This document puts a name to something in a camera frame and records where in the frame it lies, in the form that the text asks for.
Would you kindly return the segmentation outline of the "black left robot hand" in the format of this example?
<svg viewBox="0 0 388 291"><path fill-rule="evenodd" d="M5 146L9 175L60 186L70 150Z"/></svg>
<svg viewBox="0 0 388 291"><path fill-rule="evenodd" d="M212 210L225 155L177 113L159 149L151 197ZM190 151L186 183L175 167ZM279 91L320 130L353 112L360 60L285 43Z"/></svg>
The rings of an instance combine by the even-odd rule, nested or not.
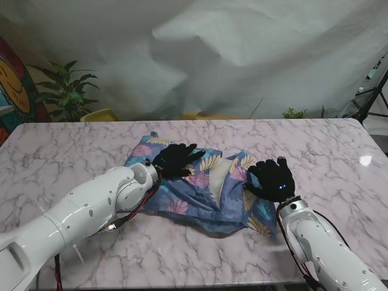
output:
<svg viewBox="0 0 388 291"><path fill-rule="evenodd" d="M152 165L157 172L165 179L177 179L191 175L191 171L186 167L202 158L204 150L198 152L197 145L171 144L153 159Z"/></svg>

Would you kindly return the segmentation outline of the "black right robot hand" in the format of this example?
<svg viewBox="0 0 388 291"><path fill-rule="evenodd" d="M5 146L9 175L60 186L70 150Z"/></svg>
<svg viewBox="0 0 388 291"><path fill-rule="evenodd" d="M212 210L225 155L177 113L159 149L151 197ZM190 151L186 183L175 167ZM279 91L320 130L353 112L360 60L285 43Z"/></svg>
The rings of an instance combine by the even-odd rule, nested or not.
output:
<svg viewBox="0 0 388 291"><path fill-rule="evenodd" d="M256 197L282 203L295 196L295 181L285 157L279 156L277 162L272 159L259 161L255 166L250 166L248 171L258 179L261 186L245 183L245 188Z"/></svg>

